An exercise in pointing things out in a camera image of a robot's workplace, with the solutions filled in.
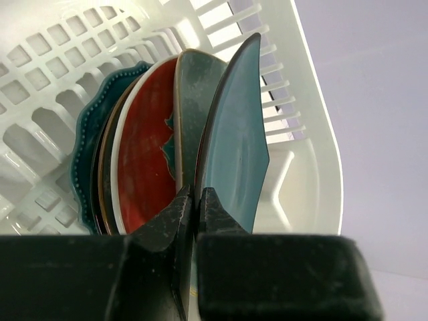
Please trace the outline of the grey deer pattern plate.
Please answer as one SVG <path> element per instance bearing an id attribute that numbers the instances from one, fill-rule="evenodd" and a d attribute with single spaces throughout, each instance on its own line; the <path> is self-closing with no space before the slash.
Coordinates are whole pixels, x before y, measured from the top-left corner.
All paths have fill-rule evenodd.
<path id="1" fill-rule="evenodd" d="M 104 121 L 99 137 L 96 141 L 94 154 L 92 157 L 92 167 L 90 175 L 90 203 L 92 210 L 92 187 L 97 186 L 98 188 L 98 197 L 101 208 L 102 218 L 105 222 L 106 228 L 109 232 L 109 235 L 114 235 L 118 233 L 117 226 L 114 222 L 114 219 L 111 218 L 106 209 L 106 198 L 110 197 L 110 169 L 106 167 L 106 150 L 111 150 L 111 146 L 107 143 L 108 137 L 110 136 L 110 129 L 112 128 L 111 117 L 115 117 L 118 109 L 120 107 L 119 101 L 117 101 L 114 107 L 111 107 L 110 111 L 107 113 L 107 118 Z"/>

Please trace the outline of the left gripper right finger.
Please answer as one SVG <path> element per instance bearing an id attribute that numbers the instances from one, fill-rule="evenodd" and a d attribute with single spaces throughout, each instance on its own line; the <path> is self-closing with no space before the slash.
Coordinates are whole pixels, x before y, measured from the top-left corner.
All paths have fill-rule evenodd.
<path id="1" fill-rule="evenodd" d="M 366 261 L 346 237 L 250 234 L 212 188 L 197 234 L 202 320 L 382 320 Z"/>

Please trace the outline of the light green rectangular plate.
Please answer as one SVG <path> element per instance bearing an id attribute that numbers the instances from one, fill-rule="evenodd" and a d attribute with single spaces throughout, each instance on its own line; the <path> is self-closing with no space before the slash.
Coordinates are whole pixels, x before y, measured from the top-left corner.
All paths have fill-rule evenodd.
<path id="1" fill-rule="evenodd" d="M 197 49 L 177 58 L 173 90 L 175 184 L 195 184 L 197 155 L 211 103 L 227 62 Z"/>

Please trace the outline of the red and teal floral plate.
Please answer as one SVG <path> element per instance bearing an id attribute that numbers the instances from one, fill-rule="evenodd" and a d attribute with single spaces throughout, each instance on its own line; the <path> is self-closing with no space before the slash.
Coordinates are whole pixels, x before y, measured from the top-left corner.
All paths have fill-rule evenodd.
<path id="1" fill-rule="evenodd" d="M 132 233 L 176 195 L 173 85 L 177 57 L 151 66 L 121 109 L 112 145 L 112 208 L 120 234 Z"/>

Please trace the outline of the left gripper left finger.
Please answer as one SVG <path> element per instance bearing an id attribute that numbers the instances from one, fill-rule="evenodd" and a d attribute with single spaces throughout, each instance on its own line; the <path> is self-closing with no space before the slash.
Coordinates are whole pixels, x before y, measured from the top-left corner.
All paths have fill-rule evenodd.
<path id="1" fill-rule="evenodd" d="M 186 320 L 193 192 L 129 235 L 3 236 L 2 320 Z"/>

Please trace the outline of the teal scalloped round plate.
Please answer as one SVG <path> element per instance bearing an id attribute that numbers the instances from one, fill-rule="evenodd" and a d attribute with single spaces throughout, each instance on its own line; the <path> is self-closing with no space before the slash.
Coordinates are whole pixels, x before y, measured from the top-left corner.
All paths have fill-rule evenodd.
<path id="1" fill-rule="evenodd" d="M 91 234 L 98 234 L 92 210 L 90 189 L 94 171 L 94 153 L 100 141 L 103 125 L 125 89 L 152 64 L 140 61 L 135 66 L 108 74 L 95 96 L 82 109 L 76 122 L 76 138 L 69 166 L 70 184 L 79 208 L 79 220 Z"/>

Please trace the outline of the dark teal angular plate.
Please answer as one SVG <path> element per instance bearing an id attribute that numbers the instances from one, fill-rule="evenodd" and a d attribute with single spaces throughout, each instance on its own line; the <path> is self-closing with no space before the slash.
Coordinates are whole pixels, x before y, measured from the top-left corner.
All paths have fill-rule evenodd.
<path id="1" fill-rule="evenodd" d="M 223 208 L 252 232 L 270 157 L 260 86 L 261 35 L 249 36 L 223 73 L 204 127 L 195 196 L 212 187 Z"/>

